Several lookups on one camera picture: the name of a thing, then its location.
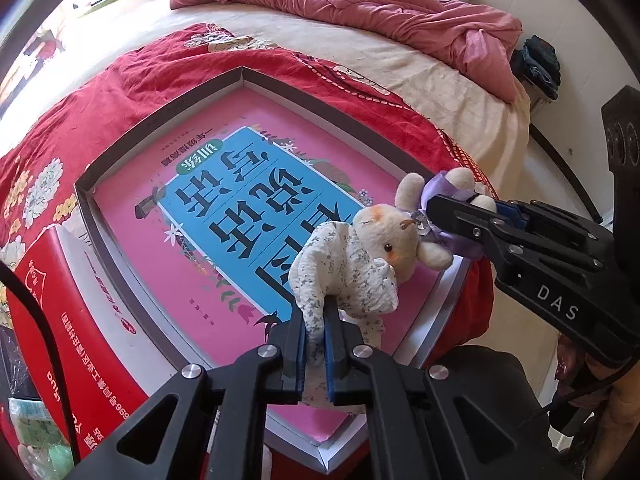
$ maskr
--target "lavender ribbon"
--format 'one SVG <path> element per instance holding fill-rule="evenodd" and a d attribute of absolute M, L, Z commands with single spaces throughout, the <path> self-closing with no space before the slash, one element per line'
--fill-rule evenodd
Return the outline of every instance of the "lavender ribbon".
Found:
<path fill-rule="evenodd" d="M 452 254 L 471 260 L 480 260 L 484 256 L 481 244 L 463 236 L 443 231 L 427 218 L 427 202 L 436 195 L 449 196 L 466 202 L 477 194 L 471 189 L 458 189 L 445 178 L 446 174 L 446 171 L 441 171 L 425 184 L 420 197 L 420 209 L 412 214 L 412 218 L 418 222 L 420 239 L 440 244 Z"/>

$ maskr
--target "floral pattern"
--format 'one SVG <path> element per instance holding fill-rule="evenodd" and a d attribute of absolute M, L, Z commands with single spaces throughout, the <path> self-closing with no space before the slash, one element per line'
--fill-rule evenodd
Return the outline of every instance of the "floral pattern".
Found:
<path fill-rule="evenodd" d="M 22 237 L 17 235 L 13 242 L 7 243 L 2 250 L 0 250 L 0 260 L 9 267 L 11 270 L 15 270 L 18 263 L 22 259 L 25 253 L 25 245 L 22 241 Z M 9 304 L 6 300 L 6 286 L 0 283 L 0 325 L 13 328 L 14 324 L 11 321 L 11 315 L 9 314 Z"/>
<path fill-rule="evenodd" d="M 14 220 L 14 223 L 11 224 L 11 228 L 9 229 L 9 238 L 11 238 L 12 234 L 17 233 L 20 227 L 22 227 L 22 223 L 20 222 L 19 218 L 16 218 Z"/>
<path fill-rule="evenodd" d="M 247 50 L 257 48 L 277 48 L 273 41 L 260 40 L 251 36 L 234 36 L 226 28 L 217 25 L 207 25 L 206 34 L 193 34 L 191 39 L 184 42 L 187 48 L 207 45 L 209 52 L 220 52 L 223 50 Z"/>
<path fill-rule="evenodd" d="M 373 205 L 373 197 L 369 196 L 369 191 L 366 189 L 361 189 L 356 198 L 358 199 L 358 202 L 366 207 Z"/>
<path fill-rule="evenodd" d="M 289 152 L 289 153 L 293 153 L 293 151 L 297 149 L 293 140 L 289 140 L 288 142 L 283 144 L 281 147 L 285 152 Z"/>
<path fill-rule="evenodd" d="M 180 228 L 182 227 L 182 224 L 174 224 L 173 222 L 171 222 L 171 227 L 169 227 L 168 231 L 165 231 L 164 234 L 166 234 L 166 238 L 164 239 L 165 242 L 171 242 L 171 247 L 175 246 L 175 238 L 176 237 L 181 237 L 184 236 L 184 234 L 182 233 L 182 231 L 180 230 Z"/>
<path fill-rule="evenodd" d="M 9 214 L 11 213 L 11 209 L 14 205 L 20 205 L 22 203 L 22 199 L 24 195 L 22 192 L 27 187 L 27 184 L 31 182 L 33 179 L 33 175 L 29 176 L 29 170 L 23 171 L 20 176 L 14 182 L 14 185 L 11 187 L 9 191 L 9 195 L 4 201 L 4 217 L 9 218 Z"/>
<path fill-rule="evenodd" d="M 24 226 L 28 229 L 33 221 L 39 217 L 49 205 L 49 201 L 53 198 L 60 183 L 62 176 L 62 162 L 59 158 L 54 158 L 46 165 L 44 170 L 40 172 L 33 186 L 30 187 L 27 198 L 24 201 L 24 210 L 22 218 L 24 218 Z"/>
<path fill-rule="evenodd" d="M 72 193 L 71 196 L 67 198 L 62 204 L 56 206 L 56 212 L 53 215 L 53 221 L 59 222 L 65 216 L 69 216 L 77 204 L 78 199 L 76 198 L 76 194 Z"/>
<path fill-rule="evenodd" d="M 84 225 L 84 221 L 82 220 L 80 206 L 75 206 L 69 215 L 69 218 L 62 222 L 61 225 L 71 234 L 80 238 L 89 247 L 91 246 L 91 239 L 89 238 L 89 233 L 86 230 L 86 225 Z"/>

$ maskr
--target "white plush toy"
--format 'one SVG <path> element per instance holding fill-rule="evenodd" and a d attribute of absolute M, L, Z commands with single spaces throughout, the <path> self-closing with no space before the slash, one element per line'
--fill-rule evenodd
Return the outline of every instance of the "white plush toy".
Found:
<path fill-rule="evenodd" d="M 353 219 L 358 238 L 373 258 L 382 258 L 395 270 L 398 283 L 406 282 L 414 273 L 418 261 L 433 270 L 444 270 L 453 261 L 452 247 L 429 241 L 425 231 L 433 227 L 415 215 L 426 208 L 426 200 L 436 194 L 455 196 L 457 192 L 471 196 L 471 204 L 496 211 L 495 201 L 486 196 L 486 187 L 474 180 L 468 168 L 455 168 L 439 173 L 425 186 L 424 178 L 409 173 L 396 190 L 396 206 L 379 204 L 359 211 Z"/>
<path fill-rule="evenodd" d="M 453 261 L 456 247 L 447 245 L 450 240 L 423 239 L 435 231 L 424 217 L 426 200 L 446 194 L 495 212 L 494 200 L 484 192 L 467 168 L 441 172 L 426 185 L 423 177 L 410 173 L 398 185 L 396 206 L 366 207 L 354 216 L 353 226 L 326 222 L 314 230 L 289 270 L 307 332 L 303 402 L 331 407 L 324 370 L 318 368 L 324 362 L 324 297 L 336 296 L 338 307 L 359 325 L 364 342 L 378 348 L 381 315 L 398 307 L 398 283 L 411 278 L 418 261 L 433 270 L 446 269 Z"/>

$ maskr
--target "bed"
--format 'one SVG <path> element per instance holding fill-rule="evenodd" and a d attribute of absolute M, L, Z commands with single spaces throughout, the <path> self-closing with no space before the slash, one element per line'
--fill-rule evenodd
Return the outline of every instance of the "bed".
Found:
<path fill-rule="evenodd" d="M 522 86 L 520 98 L 508 105 L 444 63 L 378 34 L 243 4 L 170 10 L 168 0 L 155 0 L 107 23 L 100 11 L 81 18 L 66 32 L 66 51 L 41 70 L 0 121 L 0 154 L 120 54 L 200 22 L 339 62 L 381 84 L 457 142 L 501 198 L 513 195 L 529 137 L 529 98 Z"/>

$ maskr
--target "screw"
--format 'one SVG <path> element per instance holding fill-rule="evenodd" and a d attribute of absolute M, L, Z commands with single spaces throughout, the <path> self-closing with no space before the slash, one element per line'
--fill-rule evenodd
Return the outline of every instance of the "screw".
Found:
<path fill-rule="evenodd" d="M 371 357 L 371 354 L 373 354 L 373 348 L 371 348 L 369 345 L 357 345 L 353 347 L 353 355 L 359 357 L 360 359 Z"/>
<path fill-rule="evenodd" d="M 185 379 L 195 379 L 202 373 L 202 368 L 198 365 L 186 365 L 181 373 Z"/>
<path fill-rule="evenodd" d="M 429 368 L 429 377 L 431 379 L 436 379 L 437 381 L 443 381 L 449 377 L 449 370 L 447 367 L 442 365 L 433 365 Z"/>
<path fill-rule="evenodd" d="M 262 345 L 258 348 L 258 355 L 260 357 L 273 357 L 278 353 L 278 349 L 274 345 Z"/>

